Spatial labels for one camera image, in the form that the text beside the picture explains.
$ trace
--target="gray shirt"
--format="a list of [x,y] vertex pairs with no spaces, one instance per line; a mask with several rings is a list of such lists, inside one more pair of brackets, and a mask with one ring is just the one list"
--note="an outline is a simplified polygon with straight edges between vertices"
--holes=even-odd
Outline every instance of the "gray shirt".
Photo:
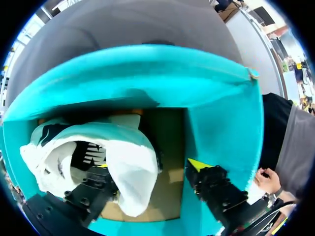
[[315,157],[315,117],[292,106],[276,173],[285,191],[300,198]]

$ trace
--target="yellow tag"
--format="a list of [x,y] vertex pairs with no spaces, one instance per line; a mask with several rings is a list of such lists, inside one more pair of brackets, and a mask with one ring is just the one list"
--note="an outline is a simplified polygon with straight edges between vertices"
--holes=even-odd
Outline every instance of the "yellow tag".
[[205,167],[213,167],[213,166],[204,164],[204,163],[202,163],[200,161],[196,161],[196,160],[193,160],[193,159],[190,159],[190,158],[188,158],[188,161],[196,168],[196,170],[198,172],[200,172],[200,170],[205,168]]

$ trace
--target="white cloth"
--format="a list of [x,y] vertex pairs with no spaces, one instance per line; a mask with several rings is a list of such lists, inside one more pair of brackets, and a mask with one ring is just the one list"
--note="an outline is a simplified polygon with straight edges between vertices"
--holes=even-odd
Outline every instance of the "white cloth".
[[31,142],[20,148],[21,156],[41,191],[64,197],[64,192],[72,191],[85,176],[85,172],[70,167],[75,141],[99,145],[106,150],[108,170],[120,192],[118,205],[125,214],[136,217],[147,208],[158,176],[155,151],[138,130],[139,122],[139,115],[126,115],[73,125],[42,146],[43,127],[63,124],[52,120],[34,130]]

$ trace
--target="turquoise fabric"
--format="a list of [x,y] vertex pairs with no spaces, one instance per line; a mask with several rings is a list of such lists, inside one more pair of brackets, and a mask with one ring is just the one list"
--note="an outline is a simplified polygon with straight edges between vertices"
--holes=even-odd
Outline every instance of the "turquoise fabric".
[[[27,199],[39,193],[19,154],[38,118],[80,109],[186,108],[186,161],[221,165],[244,190],[258,167],[263,137],[262,98],[250,73],[256,75],[222,57],[162,45],[124,46],[72,59],[30,84],[5,114],[8,167]],[[154,223],[98,219],[90,224],[90,229],[109,236],[204,236],[220,227],[186,178],[180,219]]]

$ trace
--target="white wall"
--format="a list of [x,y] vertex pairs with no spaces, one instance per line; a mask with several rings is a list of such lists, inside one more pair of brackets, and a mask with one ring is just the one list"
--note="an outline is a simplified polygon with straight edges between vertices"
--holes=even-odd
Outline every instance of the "white wall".
[[267,38],[241,11],[227,23],[235,43],[241,53],[243,64],[259,72],[262,94],[275,93],[284,96],[280,74],[269,49]]

